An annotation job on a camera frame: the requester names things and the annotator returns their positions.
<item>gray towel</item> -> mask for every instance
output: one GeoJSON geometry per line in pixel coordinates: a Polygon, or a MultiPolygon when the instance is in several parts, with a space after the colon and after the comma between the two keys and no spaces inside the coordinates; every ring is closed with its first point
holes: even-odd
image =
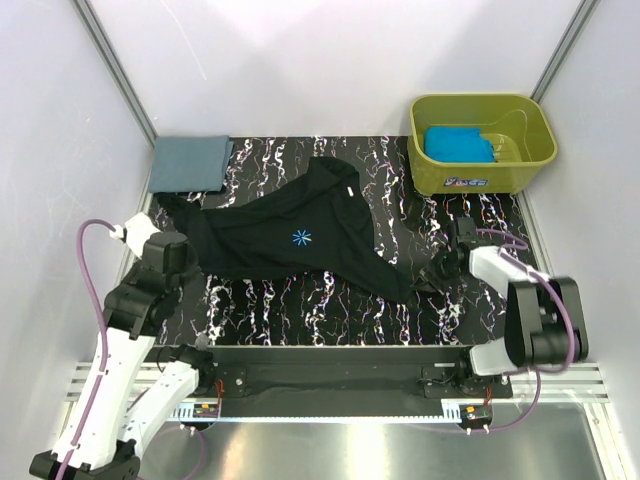
{"type": "Polygon", "coordinates": [[[216,192],[229,165],[229,137],[158,137],[149,191],[216,192]]]}

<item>stainless steel surface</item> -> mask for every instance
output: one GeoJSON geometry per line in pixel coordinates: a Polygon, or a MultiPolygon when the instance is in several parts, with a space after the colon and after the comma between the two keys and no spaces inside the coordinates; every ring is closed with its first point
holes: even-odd
{"type": "MultiPolygon", "coordinates": [[[[495,408],[497,423],[519,414],[514,406],[495,408]]],[[[194,479],[605,478],[579,405],[540,405],[514,430],[474,437],[409,425],[223,423],[205,437],[207,459],[194,479]]],[[[145,454],[141,477],[184,478],[198,461],[198,445],[181,431],[158,438],[145,454]]]]}
{"type": "Polygon", "coordinates": [[[553,55],[551,55],[551,59],[545,67],[540,80],[538,80],[538,84],[533,89],[531,98],[536,102],[540,103],[544,98],[547,90],[549,90],[549,85],[553,82],[553,79],[556,77],[560,67],[562,67],[567,55],[569,55],[571,48],[580,36],[585,25],[589,22],[591,15],[599,3],[600,0],[582,0],[580,5],[578,5],[576,13],[569,22],[558,46],[553,52],[553,55]]]}

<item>cable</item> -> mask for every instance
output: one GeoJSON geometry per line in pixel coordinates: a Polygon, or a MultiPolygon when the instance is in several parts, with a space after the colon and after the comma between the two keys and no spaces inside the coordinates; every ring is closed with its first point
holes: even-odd
{"type": "MultiPolygon", "coordinates": [[[[520,425],[522,422],[524,422],[527,418],[529,418],[529,416],[531,415],[531,413],[533,413],[533,411],[535,410],[536,406],[538,405],[538,401],[540,400],[540,394],[542,392],[542,378],[540,376],[540,372],[545,372],[545,373],[562,373],[565,370],[567,370],[569,368],[569,365],[571,365],[571,363],[573,362],[573,359],[575,357],[575,349],[576,349],[576,345],[575,345],[575,337],[573,334],[573,325],[571,324],[571,318],[569,316],[569,312],[567,311],[566,306],[564,305],[564,302],[562,301],[562,299],[560,298],[560,296],[558,295],[558,293],[553,289],[553,287],[549,284],[549,282],[547,282],[537,271],[535,271],[533,268],[529,267],[528,265],[525,265],[524,263],[522,263],[520,260],[512,257],[511,255],[509,255],[509,253],[507,253],[506,249],[508,248],[513,248],[515,250],[527,250],[529,248],[529,244],[527,242],[525,242],[524,240],[522,240],[521,238],[508,233],[508,232],[503,232],[502,230],[495,230],[492,228],[478,228],[476,230],[478,233],[487,233],[489,235],[500,235],[506,239],[512,240],[513,243],[506,243],[504,245],[502,245],[499,250],[498,250],[498,255],[500,255],[500,257],[502,257],[504,260],[506,260],[507,262],[509,262],[511,265],[513,265],[514,267],[518,268],[519,270],[521,270],[522,272],[526,273],[527,275],[531,276],[536,282],[538,282],[546,291],[547,293],[549,293],[549,295],[551,296],[553,302],[556,304],[556,307],[558,308],[558,311],[560,312],[560,316],[562,317],[562,321],[564,322],[564,326],[567,330],[567,336],[569,338],[569,346],[567,348],[567,356],[565,357],[564,362],[562,363],[562,365],[560,366],[560,368],[557,369],[545,369],[545,368],[540,368],[537,367],[535,369],[533,369],[533,372],[536,375],[536,393],[533,396],[533,400],[531,402],[531,404],[529,405],[529,408],[517,419],[514,420],[511,423],[508,423],[507,425],[502,425],[499,427],[494,427],[491,428],[490,430],[470,430],[468,431],[468,433],[473,433],[473,434],[477,434],[477,433],[488,433],[489,431],[491,432],[504,432],[507,431],[513,427],[516,427],[518,425],[520,425]]],[[[491,401],[491,393],[489,393],[487,395],[487,399],[489,401],[491,401]]],[[[437,432],[437,433],[467,433],[463,430],[442,430],[442,429],[437,429],[437,428],[432,428],[432,427],[425,427],[425,426],[420,426],[419,428],[422,428],[424,430],[429,430],[432,432],[437,432]]]]}
{"type": "MultiPolygon", "coordinates": [[[[93,309],[96,312],[96,317],[98,318],[98,329],[100,330],[100,346],[102,350],[102,356],[100,358],[100,366],[98,367],[98,372],[104,373],[107,368],[107,359],[109,358],[109,346],[107,344],[107,325],[104,320],[102,306],[100,305],[100,300],[98,299],[96,288],[91,281],[91,275],[89,275],[89,269],[87,268],[87,261],[84,255],[84,232],[90,225],[102,225],[112,232],[115,232],[116,229],[109,222],[99,219],[91,219],[80,225],[80,228],[78,228],[78,233],[76,234],[76,256],[78,257],[78,265],[80,266],[80,272],[82,273],[84,284],[87,287],[87,291],[89,292],[89,297],[91,298],[93,309]]],[[[91,412],[91,408],[93,407],[96,396],[98,395],[98,390],[100,388],[101,382],[102,375],[98,375],[93,384],[93,388],[91,389],[87,405],[85,406],[84,412],[82,412],[82,416],[80,417],[80,421],[78,422],[76,433],[71,439],[71,446],[74,448],[69,450],[62,460],[60,468],[58,468],[58,473],[56,474],[55,480],[62,480],[64,478],[64,474],[67,471],[67,467],[69,466],[69,462],[71,461],[71,457],[73,456],[75,447],[77,447],[78,442],[80,441],[82,431],[84,430],[84,426],[87,423],[87,419],[89,418],[89,413],[91,412]]]]}
{"type": "Polygon", "coordinates": [[[564,326],[567,330],[567,337],[569,341],[569,345],[567,348],[567,356],[565,357],[564,362],[559,368],[551,369],[551,368],[538,367],[537,370],[544,373],[562,373],[566,371],[571,365],[571,363],[573,362],[573,359],[576,353],[576,340],[573,334],[573,325],[571,324],[571,318],[569,316],[569,312],[567,311],[567,307],[564,305],[564,302],[560,298],[560,295],[558,295],[558,293],[553,289],[553,287],[549,284],[549,282],[547,282],[544,278],[542,278],[542,276],[538,272],[536,272],[533,268],[530,268],[528,265],[525,265],[520,260],[512,257],[506,252],[507,248],[513,248],[516,250],[526,250],[529,248],[529,245],[527,244],[527,242],[525,242],[521,238],[516,237],[511,233],[503,232],[501,230],[495,230],[491,228],[479,228],[477,229],[477,232],[488,233],[490,235],[491,234],[501,235],[505,238],[508,238],[509,240],[513,240],[514,243],[508,243],[500,247],[498,251],[498,254],[500,255],[500,257],[502,257],[504,260],[506,260],[508,263],[510,263],[520,271],[533,277],[533,279],[536,282],[538,282],[547,291],[547,293],[553,300],[553,303],[556,304],[556,307],[560,312],[560,316],[562,317],[564,326]]]}
{"type": "Polygon", "coordinates": [[[522,422],[524,422],[527,418],[529,418],[531,416],[531,414],[533,413],[533,411],[535,410],[536,406],[538,405],[538,401],[540,400],[540,394],[542,393],[542,378],[540,377],[540,372],[538,370],[533,370],[533,372],[536,374],[536,393],[533,396],[533,400],[531,401],[531,404],[529,405],[529,408],[527,408],[527,410],[520,415],[520,417],[516,420],[514,420],[511,423],[507,423],[506,425],[501,425],[499,427],[493,427],[490,428],[488,431],[487,430],[460,430],[459,428],[456,430],[445,430],[442,428],[435,428],[435,427],[431,427],[431,426],[427,426],[427,425],[418,425],[418,424],[412,424],[410,423],[409,425],[415,428],[419,428],[421,430],[427,430],[429,432],[433,432],[433,433],[463,433],[463,434],[467,434],[467,435],[475,435],[475,434],[487,434],[489,432],[505,432],[507,430],[510,430],[514,427],[517,427],[518,425],[522,424],[522,422]]]}

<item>plastic basket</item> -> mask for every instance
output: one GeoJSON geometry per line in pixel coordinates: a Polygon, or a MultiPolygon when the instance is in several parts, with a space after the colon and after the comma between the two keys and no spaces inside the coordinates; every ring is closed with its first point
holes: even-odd
{"type": "Polygon", "coordinates": [[[511,94],[426,95],[411,105],[409,163],[416,190],[434,193],[518,193],[551,162],[557,145],[540,106],[511,94]],[[493,163],[443,163],[424,153],[433,126],[478,127],[493,163]]]}

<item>purple cable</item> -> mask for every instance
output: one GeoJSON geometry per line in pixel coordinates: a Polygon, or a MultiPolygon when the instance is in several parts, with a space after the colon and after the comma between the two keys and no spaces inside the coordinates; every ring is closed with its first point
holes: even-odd
{"type": "Polygon", "coordinates": [[[562,363],[562,365],[559,368],[552,369],[552,368],[540,368],[540,367],[538,367],[537,370],[539,370],[541,372],[544,372],[544,373],[562,373],[562,372],[566,371],[569,368],[569,366],[571,365],[571,362],[573,362],[573,359],[574,359],[575,354],[576,354],[576,340],[575,340],[575,336],[573,334],[573,325],[571,324],[571,318],[569,316],[569,312],[567,311],[567,307],[565,307],[564,302],[560,298],[560,295],[558,295],[558,293],[553,289],[553,287],[549,284],[549,282],[547,282],[544,278],[542,278],[542,276],[538,272],[536,272],[534,270],[529,270],[527,268],[527,265],[522,263],[517,258],[514,258],[511,255],[509,255],[505,250],[507,248],[514,248],[516,250],[526,250],[526,249],[529,248],[529,245],[527,244],[527,242],[525,242],[521,238],[518,238],[515,235],[512,235],[512,234],[507,233],[507,232],[503,232],[501,230],[494,230],[494,229],[489,229],[489,228],[479,228],[477,231],[478,231],[478,233],[488,233],[488,234],[501,235],[501,236],[503,236],[505,238],[508,238],[508,239],[513,240],[514,242],[516,242],[516,243],[502,245],[500,247],[499,255],[503,259],[505,259],[507,262],[509,262],[511,265],[516,267],[517,269],[521,270],[524,273],[527,273],[528,275],[531,275],[536,280],[536,282],[538,282],[540,285],[542,285],[542,287],[547,291],[549,296],[551,296],[551,299],[556,304],[556,307],[558,308],[558,311],[560,312],[560,316],[562,317],[562,321],[563,321],[564,326],[565,326],[565,328],[567,330],[567,336],[568,336],[568,339],[569,339],[569,345],[568,345],[568,348],[567,348],[567,356],[565,357],[564,362],[562,363]]]}
{"type": "MultiPolygon", "coordinates": [[[[507,248],[513,248],[515,250],[527,250],[529,248],[529,245],[527,244],[527,242],[525,242],[524,240],[522,240],[519,237],[516,237],[515,235],[508,233],[508,232],[503,232],[501,230],[495,230],[495,229],[491,229],[491,228],[478,228],[476,230],[478,233],[487,233],[489,235],[501,235],[504,238],[507,238],[509,240],[513,240],[514,243],[509,243],[509,244],[505,244],[502,245],[499,249],[499,255],[505,259],[507,262],[509,262],[511,265],[513,265],[514,267],[518,268],[519,270],[527,273],[528,275],[531,275],[540,285],[542,285],[542,287],[549,293],[549,295],[551,296],[551,298],[553,299],[554,303],[556,304],[556,306],[558,307],[558,310],[560,311],[560,315],[562,316],[562,320],[564,321],[564,325],[567,329],[567,335],[569,337],[569,347],[568,347],[568,351],[567,351],[567,356],[565,358],[564,363],[560,366],[560,368],[558,369],[542,369],[542,368],[536,368],[535,370],[533,370],[536,374],[536,393],[533,397],[533,401],[531,402],[531,405],[529,405],[529,408],[527,409],[526,412],[524,412],[520,418],[518,418],[517,420],[508,423],[507,425],[502,425],[500,427],[495,427],[490,429],[491,432],[504,432],[507,431],[513,427],[516,427],[518,425],[520,425],[522,422],[524,422],[527,418],[529,418],[529,416],[531,415],[531,413],[533,412],[533,410],[536,408],[536,406],[538,405],[538,401],[540,400],[540,393],[542,392],[542,378],[540,377],[540,372],[545,372],[545,373],[561,373],[564,372],[567,368],[569,368],[569,365],[571,365],[571,362],[573,361],[573,358],[575,356],[575,338],[573,336],[573,326],[571,325],[571,319],[569,318],[569,312],[567,311],[567,308],[565,307],[564,303],[562,302],[562,299],[560,298],[560,296],[556,293],[556,291],[553,289],[553,287],[551,287],[551,285],[549,285],[549,282],[547,282],[544,278],[542,278],[542,276],[537,273],[536,271],[533,270],[529,270],[527,268],[527,265],[525,265],[524,263],[522,263],[521,261],[519,261],[518,259],[512,257],[511,255],[509,255],[506,252],[507,248]]],[[[420,427],[424,430],[429,430],[431,432],[437,432],[437,433],[466,433],[463,430],[442,430],[442,429],[436,429],[436,428],[430,428],[430,427],[420,427]]],[[[483,431],[479,431],[479,430],[471,430],[471,433],[485,433],[484,430],[483,431]]]]}
{"type": "MultiPolygon", "coordinates": [[[[90,225],[102,225],[107,227],[112,232],[115,231],[113,225],[109,222],[105,222],[104,220],[91,219],[84,222],[78,228],[78,233],[76,235],[76,256],[78,257],[78,264],[80,265],[80,272],[82,273],[82,278],[84,279],[84,284],[87,287],[89,292],[89,297],[91,297],[91,303],[93,304],[93,308],[96,312],[96,317],[98,318],[98,329],[100,330],[100,343],[102,348],[102,357],[100,358],[100,366],[98,371],[104,373],[107,367],[107,359],[109,357],[109,347],[107,345],[107,325],[104,321],[104,316],[102,314],[102,306],[100,305],[100,300],[98,299],[98,294],[96,293],[96,288],[91,281],[91,275],[89,275],[89,269],[87,268],[87,261],[84,256],[84,245],[82,240],[84,238],[84,232],[90,225]]],[[[96,381],[93,384],[93,388],[91,389],[91,393],[89,395],[89,400],[87,402],[87,406],[82,412],[82,416],[80,417],[80,421],[78,422],[78,427],[76,428],[76,433],[73,435],[71,439],[71,445],[73,447],[78,445],[80,441],[80,437],[82,436],[82,431],[84,430],[84,426],[87,423],[87,419],[89,418],[89,413],[91,413],[91,407],[96,400],[96,396],[98,395],[98,389],[100,388],[100,383],[102,382],[102,375],[96,377],[96,381]]],[[[67,471],[67,467],[69,466],[69,462],[71,461],[71,457],[73,456],[73,449],[69,450],[65,455],[62,463],[60,464],[60,468],[58,468],[58,473],[56,474],[55,480],[62,480],[65,472],[67,471]]]]}
{"type": "MultiPolygon", "coordinates": [[[[167,430],[164,430],[160,435],[158,435],[156,439],[162,438],[167,433],[175,432],[176,430],[182,430],[182,428],[180,427],[168,428],[167,430]]],[[[182,480],[192,480],[200,471],[200,469],[202,468],[206,460],[207,442],[200,430],[195,429],[194,432],[198,435],[198,440],[200,440],[200,457],[198,458],[198,463],[196,463],[196,466],[193,467],[193,469],[189,472],[189,474],[186,477],[184,477],[182,480]]]]}

